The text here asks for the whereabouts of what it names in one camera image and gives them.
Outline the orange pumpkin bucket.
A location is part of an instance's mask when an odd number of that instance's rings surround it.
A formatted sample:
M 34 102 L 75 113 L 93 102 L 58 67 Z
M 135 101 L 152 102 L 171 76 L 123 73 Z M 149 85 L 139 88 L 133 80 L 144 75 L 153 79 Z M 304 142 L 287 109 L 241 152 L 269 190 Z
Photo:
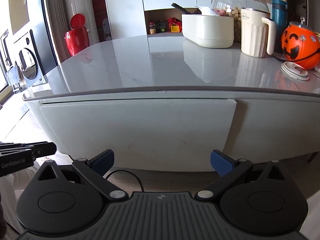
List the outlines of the orange pumpkin bucket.
M 299 22 L 291 21 L 281 36 L 281 48 L 288 61 L 294 62 L 305 70 L 319 64 L 319 39 L 307 25 L 305 18 Z

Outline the white tissue box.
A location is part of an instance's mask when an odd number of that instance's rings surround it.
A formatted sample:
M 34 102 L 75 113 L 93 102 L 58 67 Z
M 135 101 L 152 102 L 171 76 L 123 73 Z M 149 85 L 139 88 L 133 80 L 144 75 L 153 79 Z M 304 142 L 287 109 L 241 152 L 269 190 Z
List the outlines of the white tissue box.
M 231 17 L 182 14 L 182 34 L 204 48 L 229 48 L 234 42 Z

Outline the teal thermos bottle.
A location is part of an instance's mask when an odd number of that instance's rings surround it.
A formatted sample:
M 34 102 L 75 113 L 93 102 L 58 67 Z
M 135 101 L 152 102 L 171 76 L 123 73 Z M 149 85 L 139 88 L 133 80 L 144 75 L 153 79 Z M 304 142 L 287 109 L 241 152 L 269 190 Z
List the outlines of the teal thermos bottle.
M 274 51 L 282 53 L 281 36 L 287 28 L 287 3 L 283 0 L 272 0 L 272 20 L 276 24 L 276 41 Z

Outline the small spice jar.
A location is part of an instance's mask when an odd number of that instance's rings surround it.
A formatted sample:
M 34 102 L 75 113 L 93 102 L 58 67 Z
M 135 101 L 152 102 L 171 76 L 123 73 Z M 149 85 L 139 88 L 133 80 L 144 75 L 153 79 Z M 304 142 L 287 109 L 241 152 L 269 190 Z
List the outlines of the small spice jar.
M 156 26 L 154 22 L 149 22 L 149 34 L 155 34 L 156 33 Z

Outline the glass jar with peanuts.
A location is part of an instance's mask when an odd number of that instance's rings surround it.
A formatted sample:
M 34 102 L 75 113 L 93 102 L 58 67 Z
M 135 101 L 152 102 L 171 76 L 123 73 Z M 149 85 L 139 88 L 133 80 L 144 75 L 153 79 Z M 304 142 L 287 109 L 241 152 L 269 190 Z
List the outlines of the glass jar with peanuts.
M 265 0 L 211 0 L 212 9 L 234 21 L 234 42 L 241 42 L 241 9 L 252 8 L 269 13 Z

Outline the red gift box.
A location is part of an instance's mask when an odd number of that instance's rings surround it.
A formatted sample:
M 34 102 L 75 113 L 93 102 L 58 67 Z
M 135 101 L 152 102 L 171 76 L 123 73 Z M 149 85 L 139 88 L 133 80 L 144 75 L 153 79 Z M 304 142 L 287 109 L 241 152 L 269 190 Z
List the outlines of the red gift box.
M 182 32 L 182 21 L 172 17 L 168 19 L 168 28 L 170 32 L 181 33 Z

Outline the white round lid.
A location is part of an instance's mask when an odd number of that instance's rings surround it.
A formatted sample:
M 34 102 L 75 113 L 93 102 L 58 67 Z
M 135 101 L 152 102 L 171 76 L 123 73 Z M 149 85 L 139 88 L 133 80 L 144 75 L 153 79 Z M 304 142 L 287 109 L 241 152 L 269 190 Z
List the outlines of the white round lid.
M 293 80 L 309 81 L 310 79 L 308 71 L 294 62 L 283 62 L 281 64 L 281 71 L 286 77 Z

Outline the cream ribbed pitcher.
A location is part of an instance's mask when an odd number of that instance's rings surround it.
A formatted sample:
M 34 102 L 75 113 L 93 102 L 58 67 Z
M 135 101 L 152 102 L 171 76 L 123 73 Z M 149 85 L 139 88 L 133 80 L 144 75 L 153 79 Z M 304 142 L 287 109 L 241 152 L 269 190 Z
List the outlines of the cream ribbed pitcher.
M 269 12 L 241 9 L 241 51 L 251 57 L 272 55 L 276 41 L 276 24 Z

